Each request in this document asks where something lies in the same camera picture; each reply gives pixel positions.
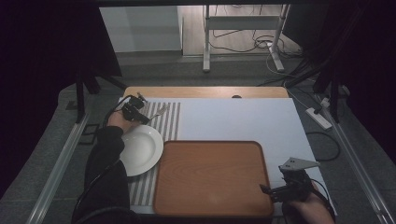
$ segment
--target striped cloth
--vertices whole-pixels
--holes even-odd
[[[161,134],[164,142],[177,140],[180,103],[149,102],[140,113],[150,118],[164,105],[168,105],[166,112],[153,119],[148,125]],[[152,206],[157,171],[158,163],[142,175],[130,177],[128,184],[130,205]]]

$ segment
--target power strip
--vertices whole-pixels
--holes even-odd
[[[315,114],[314,113],[315,109],[314,108],[309,108],[305,110],[305,112],[314,120],[317,122],[320,127],[322,127],[324,130],[328,130],[332,127],[332,125],[327,121],[325,118],[323,118],[320,114]]]

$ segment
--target black curtain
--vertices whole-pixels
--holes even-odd
[[[340,60],[340,78],[350,90],[353,113],[396,162],[396,1],[372,0]]]
[[[59,92],[75,83],[76,73],[95,76],[94,69],[120,76],[120,67],[98,7],[2,3],[0,27],[3,195],[51,120]]]

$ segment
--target wooden tray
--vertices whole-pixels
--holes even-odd
[[[155,213],[183,217],[269,217],[269,186],[257,142],[168,141],[154,193]]]

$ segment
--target floor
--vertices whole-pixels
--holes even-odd
[[[183,55],[202,55],[205,43],[205,7],[178,7],[183,17]],[[218,5],[210,6],[210,16],[279,16],[281,5]],[[256,41],[272,41],[274,30],[217,30],[210,31],[209,42],[212,54],[263,54],[268,49],[264,43],[255,46]],[[279,47],[286,52],[299,52],[298,45],[281,35]]]

